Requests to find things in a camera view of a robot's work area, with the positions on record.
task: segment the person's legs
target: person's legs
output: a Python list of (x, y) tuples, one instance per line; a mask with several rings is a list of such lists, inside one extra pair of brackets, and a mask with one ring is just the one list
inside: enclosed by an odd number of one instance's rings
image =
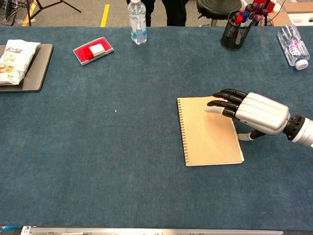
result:
[(151, 26), (151, 14), (155, 8), (155, 1), (156, 0), (141, 0), (143, 4), (146, 6), (146, 25), (148, 27)]
[(167, 15), (167, 26), (185, 26), (187, 20), (186, 3), (188, 0), (162, 0)]

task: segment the pen holder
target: pen holder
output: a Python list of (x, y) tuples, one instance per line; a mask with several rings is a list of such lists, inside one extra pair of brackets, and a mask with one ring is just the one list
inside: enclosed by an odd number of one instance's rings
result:
[(245, 27), (235, 25), (235, 23), (231, 21), (231, 18), (237, 12), (238, 11), (234, 11), (228, 15), (227, 25), (221, 38), (221, 44), (227, 50), (239, 50), (242, 47), (250, 28), (254, 25), (253, 23)]

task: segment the black stool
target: black stool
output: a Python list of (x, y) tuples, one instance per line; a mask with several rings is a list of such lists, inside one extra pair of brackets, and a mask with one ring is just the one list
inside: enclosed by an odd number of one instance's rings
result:
[(202, 16), (211, 18), (210, 26), (215, 26), (217, 20), (227, 20), (228, 14), (238, 11), (241, 6), (240, 0), (197, 0), (197, 9), (200, 13), (198, 19)]

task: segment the table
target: table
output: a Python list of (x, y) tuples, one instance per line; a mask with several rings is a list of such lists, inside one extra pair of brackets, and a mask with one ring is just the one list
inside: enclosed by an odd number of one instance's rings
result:
[[(177, 97), (236, 88), (313, 118), (313, 66), (290, 67), (277, 31), (227, 51), (223, 28), (149, 28), (137, 46), (129, 28), (2, 27), (0, 44), (54, 52), (39, 93), (0, 94), (0, 224), (313, 231), (312, 152), (285, 135), (241, 142), (242, 164), (184, 164)], [(72, 49), (100, 36), (115, 52), (82, 67)]]

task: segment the robotic hand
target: robotic hand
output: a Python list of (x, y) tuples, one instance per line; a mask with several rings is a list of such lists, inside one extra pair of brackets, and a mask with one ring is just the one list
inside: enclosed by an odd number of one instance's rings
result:
[(288, 140), (313, 149), (313, 121), (302, 115), (290, 118), (286, 105), (234, 89), (225, 89), (213, 96), (227, 102), (213, 100), (207, 104), (206, 112), (222, 114), (255, 128), (250, 133), (238, 134), (239, 140), (252, 141), (265, 134), (275, 136), (283, 132)]

